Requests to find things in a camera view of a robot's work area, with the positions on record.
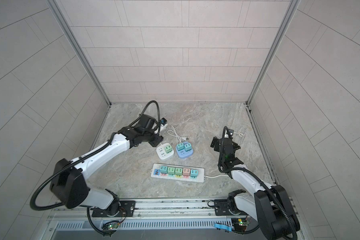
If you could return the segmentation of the teal plug adapter small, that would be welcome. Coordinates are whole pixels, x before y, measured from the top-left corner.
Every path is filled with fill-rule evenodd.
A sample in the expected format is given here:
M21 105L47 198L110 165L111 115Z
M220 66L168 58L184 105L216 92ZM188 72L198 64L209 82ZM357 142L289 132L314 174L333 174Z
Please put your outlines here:
M191 177L191 178L197 178L198 175L199 175L198 170L191 169L191 172L190 172L190 177Z

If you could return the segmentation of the green plug adapter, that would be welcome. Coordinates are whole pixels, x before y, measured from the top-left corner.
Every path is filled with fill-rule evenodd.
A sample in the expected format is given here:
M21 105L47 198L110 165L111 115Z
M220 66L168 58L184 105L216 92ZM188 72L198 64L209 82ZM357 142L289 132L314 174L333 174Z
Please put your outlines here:
M175 175L182 176L183 175L183 168L175 168Z
M170 144L165 146L165 151L167 154L171 153L173 151L173 148Z
M168 168L167 168L167 174L168 174L169 176L175 175L175 171L176 171L176 168L174 168L174 167L168 167Z

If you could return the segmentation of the pink plug adapter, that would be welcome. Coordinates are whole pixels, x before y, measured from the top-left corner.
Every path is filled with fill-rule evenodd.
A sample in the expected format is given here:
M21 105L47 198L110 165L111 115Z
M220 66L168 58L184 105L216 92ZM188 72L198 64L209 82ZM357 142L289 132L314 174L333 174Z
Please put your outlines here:
M191 169L189 169L189 168L183 168L183 176L184 176L185 178L189 178L190 175L191 175Z

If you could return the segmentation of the blue square power socket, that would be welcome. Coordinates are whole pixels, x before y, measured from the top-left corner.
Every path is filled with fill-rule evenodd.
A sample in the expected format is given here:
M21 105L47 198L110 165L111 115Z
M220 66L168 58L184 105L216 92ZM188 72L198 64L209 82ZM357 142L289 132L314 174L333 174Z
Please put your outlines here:
M176 152L177 152L177 154L178 154L178 156L179 156L180 159L185 159L185 158L188 158L188 157L190 157L191 155L193 155L194 149L193 149L193 147L192 147L192 150L191 150L191 151L188 151L188 152L186 152L184 149L181 150L181 151L177 151L177 149L176 149Z

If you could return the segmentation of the white square power socket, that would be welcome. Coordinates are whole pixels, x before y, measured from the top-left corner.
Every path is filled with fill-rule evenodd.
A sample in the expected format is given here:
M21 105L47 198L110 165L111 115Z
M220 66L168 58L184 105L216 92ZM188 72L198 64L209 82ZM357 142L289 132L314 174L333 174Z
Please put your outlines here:
M170 144L170 143L160 144L160 145L156 148L156 152L157 152L158 157L160 158L160 160L163 160L163 161L164 161L164 160L167 160L167 159L169 159L169 158L171 158L171 157L174 156L174 154L175 154L174 149L173 149L173 151L172 151L171 153L169 153L169 154L166 153L166 151L165 151L165 146L168 145L168 144Z

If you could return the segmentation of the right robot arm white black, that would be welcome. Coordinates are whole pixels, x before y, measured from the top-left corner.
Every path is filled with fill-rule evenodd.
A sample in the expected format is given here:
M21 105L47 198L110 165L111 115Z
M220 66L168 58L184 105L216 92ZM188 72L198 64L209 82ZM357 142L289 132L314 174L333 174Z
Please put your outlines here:
M219 172L243 186L229 193L229 211L248 214L268 240L298 239L301 227L286 189L264 182L236 157L241 147L233 141L233 135L233 130L224 127L221 138L214 137L211 142L211 148L219 153Z

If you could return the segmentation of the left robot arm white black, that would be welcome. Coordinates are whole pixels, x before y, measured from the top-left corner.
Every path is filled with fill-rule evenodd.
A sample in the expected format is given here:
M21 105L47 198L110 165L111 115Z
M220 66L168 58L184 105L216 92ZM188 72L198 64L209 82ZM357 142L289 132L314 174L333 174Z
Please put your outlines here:
M87 179L117 155L141 143L147 142L152 147L157 147L164 139L160 132L167 124L165 118L154 118L141 112L136 120L112 133L110 138L99 147L70 161L66 159L58 161L53 174L31 196L30 208L34 211L52 210L62 206L67 209L86 208L91 227L103 237L111 237L127 217L127 211L123 209L115 193L108 189L93 188L87 183ZM50 187L50 191L60 202L49 206L38 206L37 197L46 186ZM108 217L121 214L121 220L105 223L103 227L98 228L91 219L91 210L102 210Z

